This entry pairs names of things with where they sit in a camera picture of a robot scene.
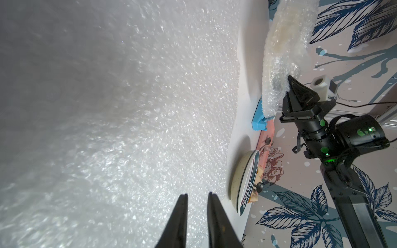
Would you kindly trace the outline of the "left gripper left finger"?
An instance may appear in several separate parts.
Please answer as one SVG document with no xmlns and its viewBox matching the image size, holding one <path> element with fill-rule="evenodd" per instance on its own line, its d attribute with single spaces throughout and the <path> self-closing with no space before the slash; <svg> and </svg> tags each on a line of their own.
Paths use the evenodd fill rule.
<svg viewBox="0 0 397 248">
<path fill-rule="evenodd" d="M 187 222 L 188 194 L 181 194 L 155 248 L 185 248 Z"/>
</svg>

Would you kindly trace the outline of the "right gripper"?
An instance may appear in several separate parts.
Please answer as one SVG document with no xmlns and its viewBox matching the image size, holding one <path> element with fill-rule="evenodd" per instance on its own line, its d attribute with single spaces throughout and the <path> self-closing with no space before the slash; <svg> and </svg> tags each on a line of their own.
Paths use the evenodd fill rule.
<svg viewBox="0 0 397 248">
<path fill-rule="evenodd" d="M 333 101 L 320 102 L 318 93 L 288 76 L 289 92 L 283 99 L 281 123 L 294 123 L 298 129 L 297 145 L 292 149 L 297 154 L 303 147 L 307 159 L 328 159 L 341 153 L 325 115 L 336 105 Z"/>
</svg>

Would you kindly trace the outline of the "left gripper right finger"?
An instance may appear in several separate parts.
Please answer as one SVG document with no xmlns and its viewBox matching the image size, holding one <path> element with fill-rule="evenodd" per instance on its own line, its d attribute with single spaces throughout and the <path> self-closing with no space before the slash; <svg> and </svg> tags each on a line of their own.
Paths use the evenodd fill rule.
<svg viewBox="0 0 397 248">
<path fill-rule="evenodd" d="M 243 248 L 219 197 L 212 192 L 208 195 L 207 223 L 210 248 Z"/>
</svg>

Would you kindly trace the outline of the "clear bubble wrap sheet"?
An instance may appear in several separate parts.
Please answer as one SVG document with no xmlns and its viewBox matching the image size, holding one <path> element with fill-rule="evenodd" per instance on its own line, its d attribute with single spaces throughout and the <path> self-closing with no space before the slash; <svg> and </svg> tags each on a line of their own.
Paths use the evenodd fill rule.
<svg viewBox="0 0 397 248">
<path fill-rule="evenodd" d="M 226 198 L 240 1 L 1 1 L 1 247 L 187 246 Z"/>
<path fill-rule="evenodd" d="M 288 76 L 299 78 L 309 62 L 307 47 L 318 15 L 319 1 L 280 1 L 264 46 L 262 110 L 273 118 L 290 90 Z"/>
</svg>

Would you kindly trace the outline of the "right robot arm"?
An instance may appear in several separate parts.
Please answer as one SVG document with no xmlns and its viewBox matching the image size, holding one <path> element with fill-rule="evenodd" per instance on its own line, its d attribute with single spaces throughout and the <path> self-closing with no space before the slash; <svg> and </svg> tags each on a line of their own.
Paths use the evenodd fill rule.
<svg viewBox="0 0 397 248">
<path fill-rule="evenodd" d="M 293 152 L 305 147 L 306 158 L 321 161 L 321 173 L 351 246 L 385 248 L 386 238 L 375 215 L 379 194 L 353 168 L 359 156 L 390 146 L 382 127 L 370 115 L 344 114 L 326 121 L 336 100 L 321 100 L 318 93 L 294 77 L 287 79 L 289 90 L 283 99 L 280 122 L 294 123 L 298 129 Z"/>
</svg>

